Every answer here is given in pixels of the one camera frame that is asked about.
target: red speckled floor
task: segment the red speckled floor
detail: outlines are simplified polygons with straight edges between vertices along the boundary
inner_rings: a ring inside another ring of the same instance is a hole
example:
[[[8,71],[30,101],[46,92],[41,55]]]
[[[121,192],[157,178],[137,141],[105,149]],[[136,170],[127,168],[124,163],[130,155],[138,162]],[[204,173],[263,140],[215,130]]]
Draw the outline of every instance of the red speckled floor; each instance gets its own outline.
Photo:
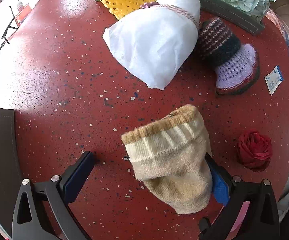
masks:
[[[203,12],[201,20],[210,17]],[[253,37],[229,24],[259,51],[261,74],[243,95],[217,97],[215,74],[195,55],[164,91],[147,88],[118,64],[102,39],[114,22],[94,0],[40,0],[3,48],[0,107],[16,109],[23,176],[44,181],[61,174],[82,150],[96,152],[100,164],[70,206],[91,238],[197,239],[199,219],[215,217],[221,206],[211,199],[199,213],[177,215],[134,179],[120,139],[190,103],[205,120],[216,162],[247,181],[271,180],[278,198],[289,174],[289,57],[278,29],[265,18],[265,31]],[[264,76],[276,65],[284,80],[270,96]],[[236,140],[249,128],[272,138],[273,158],[264,172],[236,161]]]

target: plastic bag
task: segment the plastic bag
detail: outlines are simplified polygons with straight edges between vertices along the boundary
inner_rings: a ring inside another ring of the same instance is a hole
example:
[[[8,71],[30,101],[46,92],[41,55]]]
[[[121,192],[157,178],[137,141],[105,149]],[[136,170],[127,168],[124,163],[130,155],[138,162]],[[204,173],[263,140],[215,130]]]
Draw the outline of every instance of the plastic bag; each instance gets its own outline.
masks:
[[[157,0],[189,12],[199,22],[199,0]],[[193,51],[198,30],[192,20],[168,8],[131,12],[106,29],[107,46],[117,61],[149,88],[163,90]]]

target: silver bolt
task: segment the silver bolt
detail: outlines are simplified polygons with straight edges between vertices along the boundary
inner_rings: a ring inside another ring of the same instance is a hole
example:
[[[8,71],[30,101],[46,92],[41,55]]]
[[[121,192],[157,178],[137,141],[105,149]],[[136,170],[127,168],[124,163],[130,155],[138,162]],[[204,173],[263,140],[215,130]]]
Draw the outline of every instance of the silver bolt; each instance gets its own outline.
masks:
[[[240,182],[241,181],[241,178],[239,176],[233,176],[232,179],[234,182]]]
[[[271,183],[270,183],[270,180],[264,179],[263,184],[269,186]]]
[[[60,179],[59,175],[53,175],[53,176],[51,177],[51,181],[53,181],[53,182],[56,182],[56,181],[58,181],[59,179]]]
[[[24,179],[23,181],[22,181],[22,185],[27,185],[29,183],[29,179]]]

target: sock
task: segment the sock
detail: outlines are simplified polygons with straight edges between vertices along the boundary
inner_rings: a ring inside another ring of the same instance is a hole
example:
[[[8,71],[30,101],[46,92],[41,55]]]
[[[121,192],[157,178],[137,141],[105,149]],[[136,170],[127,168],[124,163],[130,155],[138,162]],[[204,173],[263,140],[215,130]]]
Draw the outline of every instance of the sock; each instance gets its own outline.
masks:
[[[209,134],[197,108],[185,105],[165,118],[122,135],[135,176],[178,214],[205,208],[212,177],[204,157]]]
[[[217,74],[217,94],[242,94],[259,79],[256,50],[251,44],[241,44],[239,38],[219,18],[202,24],[197,50]]]

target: red rose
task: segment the red rose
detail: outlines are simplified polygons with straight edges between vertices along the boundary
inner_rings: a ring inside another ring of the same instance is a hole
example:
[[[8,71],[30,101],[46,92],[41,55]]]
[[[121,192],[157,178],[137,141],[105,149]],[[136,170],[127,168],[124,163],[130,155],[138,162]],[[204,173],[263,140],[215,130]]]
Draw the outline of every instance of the red rose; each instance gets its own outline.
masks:
[[[238,162],[252,171],[264,171],[272,157],[271,139],[256,129],[243,132],[238,139]]]

